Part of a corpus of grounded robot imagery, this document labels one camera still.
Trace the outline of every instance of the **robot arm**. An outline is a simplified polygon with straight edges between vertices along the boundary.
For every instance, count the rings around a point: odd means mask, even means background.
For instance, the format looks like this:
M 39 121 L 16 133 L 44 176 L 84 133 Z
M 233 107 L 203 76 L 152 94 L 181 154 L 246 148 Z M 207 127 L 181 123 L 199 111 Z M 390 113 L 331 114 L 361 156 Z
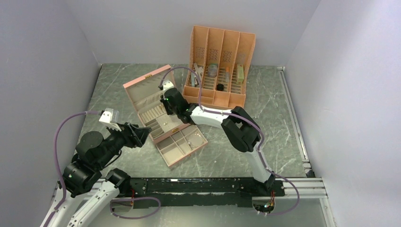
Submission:
M 88 226 L 106 204 L 130 190 L 131 177 L 120 169 L 113 169 L 97 193 L 75 213 L 87 192 L 102 176 L 100 171 L 111 159 L 123 147 L 142 147 L 151 131 L 150 128 L 139 128 L 127 122 L 118 124 L 118 111 L 109 108 L 102 113 L 99 121 L 107 127 L 110 136 L 104 139 L 97 131 L 82 136 L 75 147 L 76 155 L 62 175 L 67 188 L 66 200 L 58 210 L 54 209 L 62 198 L 62 189 L 59 188 L 41 227 Z
M 163 90 L 164 94 L 160 101 L 164 104 L 168 114 L 176 114 L 183 123 L 204 124 L 222 129 L 231 145 L 245 154 L 252 168 L 253 178 L 266 190 L 271 187 L 275 176 L 267 171 L 270 168 L 265 165 L 267 163 L 265 157 L 257 151 L 261 139 L 259 132 L 246 121 L 227 115 L 227 113 L 239 115 L 257 126 L 256 122 L 243 108 L 237 106 L 232 110 L 218 110 L 203 107 L 202 110 L 197 104 L 188 103 L 170 81 L 164 81 Z M 208 113 L 205 110 L 220 112 L 221 114 Z

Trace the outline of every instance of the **gray wall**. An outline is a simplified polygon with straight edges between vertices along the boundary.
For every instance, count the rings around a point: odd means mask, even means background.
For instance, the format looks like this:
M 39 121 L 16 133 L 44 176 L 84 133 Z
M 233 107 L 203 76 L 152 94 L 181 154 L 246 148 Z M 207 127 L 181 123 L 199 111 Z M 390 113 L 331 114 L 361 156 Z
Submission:
M 339 227 L 401 226 L 401 3 L 322 0 L 286 67 Z
M 39 226 L 56 183 L 52 139 L 67 116 L 86 110 L 99 66 L 63 0 L 0 3 L 1 226 Z M 70 160 L 83 117 L 59 139 Z
M 101 63 L 189 62 L 192 26 L 256 33 L 252 64 L 285 65 L 320 0 L 68 0 Z

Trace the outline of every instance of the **small object in organizer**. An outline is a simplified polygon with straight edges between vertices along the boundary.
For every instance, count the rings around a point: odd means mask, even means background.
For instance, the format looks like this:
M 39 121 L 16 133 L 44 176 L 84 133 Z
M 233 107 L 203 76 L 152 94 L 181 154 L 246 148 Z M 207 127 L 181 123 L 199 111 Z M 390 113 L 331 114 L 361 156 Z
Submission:
M 196 62 L 193 64 L 193 68 L 195 69 L 195 72 L 198 74 L 199 78 L 202 78 L 203 70 L 201 70 L 198 67 L 198 64 L 196 64 Z M 192 85 L 192 87 L 197 87 L 198 86 L 198 80 L 196 79 L 195 74 L 193 74 L 192 72 L 191 72 L 191 85 Z
M 190 135 L 190 136 L 188 136 L 187 140 L 188 140 L 188 145 L 192 149 L 200 147 L 205 142 L 203 137 L 197 132 L 192 134 L 192 135 Z
M 226 83 L 230 82 L 230 68 L 226 67 Z
M 237 84 L 242 84 L 244 81 L 244 66 L 237 64 Z
M 195 69 L 195 72 L 198 74 L 198 76 L 202 79 L 202 77 L 203 77 L 203 67 L 202 66 L 198 66 L 198 64 L 195 62 L 193 64 L 193 68 Z
M 218 65 L 210 64 L 208 67 L 208 77 L 215 78 L 217 76 Z
M 224 85 L 223 84 L 217 84 L 216 90 L 217 91 L 223 91 L 224 90 Z
M 195 75 L 191 72 L 191 86 L 195 87 L 195 85 L 197 85 Z

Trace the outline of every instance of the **marble surface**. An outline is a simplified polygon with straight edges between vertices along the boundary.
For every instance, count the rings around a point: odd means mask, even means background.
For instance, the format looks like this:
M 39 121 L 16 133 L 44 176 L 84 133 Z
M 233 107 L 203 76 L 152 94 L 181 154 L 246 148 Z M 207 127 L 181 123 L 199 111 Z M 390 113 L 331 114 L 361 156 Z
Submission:
M 274 212 L 289 209 L 295 199 L 276 199 Z M 154 211 L 149 209 L 125 209 L 116 213 L 128 217 L 140 217 Z M 125 220 L 110 215 L 106 206 L 89 224 L 89 227 L 327 227 L 319 199 L 301 199 L 298 207 L 279 216 L 257 215 L 253 208 L 236 206 L 162 207 L 155 215 L 140 220 Z
M 113 108 L 120 112 L 119 122 L 140 125 L 122 85 L 165 64 L 104 64 L 89 103 L 89 110 Z M 177 88 L 182 91 L 187 72 L 174 71 Z M 270 167 L 286 177 L 305 177 L 302 158 L 287 108 L 284 90 L 276 67 L 251 66 L 248 72 L 245 110 L 265 133 L 263 152 Z M 106 138 L 108 132 L 98 116 L 87 116 L 81 135 L 99 131 Z M 120 168 L 131 177 L 244 177 L 251 176 L 246 158 L 235 150 L 222 130 L 198 126 L 208 145 L 172 167 L 168 167 L 151 140 L 142 148 L 123 148 L 121 157 L 102 171 Z

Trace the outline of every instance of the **black small object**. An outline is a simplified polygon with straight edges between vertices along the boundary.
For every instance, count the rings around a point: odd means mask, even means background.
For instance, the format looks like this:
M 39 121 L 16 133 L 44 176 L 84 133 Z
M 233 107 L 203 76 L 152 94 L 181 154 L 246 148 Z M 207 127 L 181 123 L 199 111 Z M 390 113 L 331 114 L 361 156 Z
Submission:
M 315 174 L 313 170 L 309 170 L 309 172 L 306 173 L 307 178 L 315 178 Z
M 224 90 L 224 85 L 222 85 L 222 84 L 217 84 L 216 90 L 217 90 L 217 91 L 223 91 L 223 90 Z

